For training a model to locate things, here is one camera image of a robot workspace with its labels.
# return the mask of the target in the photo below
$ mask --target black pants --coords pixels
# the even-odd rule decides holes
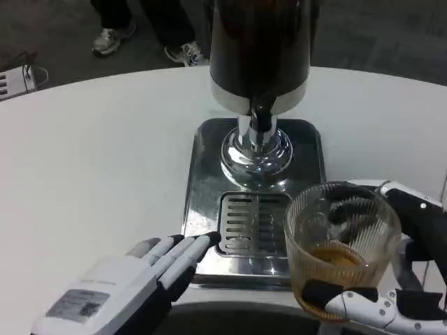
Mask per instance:
[[[101,16],[103,28],[126,28],[132,14],[126,0],[90,0]],[[140,0],[162,45],[177,47],[196,39],[194,28],[180,0]]]

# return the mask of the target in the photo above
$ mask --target sneaker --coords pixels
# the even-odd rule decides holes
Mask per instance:
[[[107,29],[104,28],[96,40],[93,42],[91,51],[95,56],[106,57],[114,54],[121,42],[128,40],[136,32],[137,25],[132,21],[126,29]]]
[[[207,65],[196,41],[183,44],[180,47],[165,47],[165,53],[171,61],[183,63],[185,66]]]

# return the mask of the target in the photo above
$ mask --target ribbed glass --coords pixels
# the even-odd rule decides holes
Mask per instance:
[[[305,310],[329,321],[339,318],[301,299],[305,283],[319,279],[344,288],[375,287],[401,238],[400,221],[380,195],[328,199],[328,193],[344,185],[333,181],[308,188],[292,201],[284,221],[295,298]],[[339,206],[345,208],[343,219],[332,222],[329,214]]]

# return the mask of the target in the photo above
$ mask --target drip tray grate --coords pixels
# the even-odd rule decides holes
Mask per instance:
[[[221,251],[243,257],[285,257],[283,219],[290,198],[284,194],[225,193],[219,210]]]

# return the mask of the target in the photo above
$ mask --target cable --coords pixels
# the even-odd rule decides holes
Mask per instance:
[[[446,198],[447,198],[447,169],[446,169],[446,176],[444,177],[444,184],[441,190],[441,196],[439,197],[442,205],[445,205],[444,202],[446,201]]]
[[[23,77],[23,83],[25,84],[25,89],[27,90],[28,93],[28,85],[27,85],[27,79],[25,78],[25,65],[22,65],[22,77]]]
[[[5,72],[12,68],[18,68],[19,66],[26,65],[27,75],[29,76],[29,68],[34,63],[37,57],[37,52],[28,53],[26,51],[19,52],[9,61],[0,64],[0,72]]]
[[[424,276],[422,277],[422,287],[425,290],[425,282],[427,281],[427,275],[428,275],[428,268],[430,267],[430,261],[427,261],[425,263],[425,270],[424,270]]]
[[[378,193],[380,195],[380,191],[382,189],[382,187],[384,187],[386,184],[390,183],[391,180],[385,180],[382,184],[380,184],[379,186],[376,187],[376,189],[374,190],[374,193]]]
[[[46,69],[46,68],[43,68],[42,66],[34,65],[34,68],[39,68],[39,69],[41,69],[42,71],[44,71],[44,72],[47,74],[47,77],[46,77],[45,80],[43,80],[43,81],[42,81],[41,83],[39,83],[39,84],[36,84],[36,89],[39,89],[39,87],[41,87],[41,86],[44,85],[44,84],[47,84],[47,83],[50,81],[50,75],[48,74],[47,69]]]

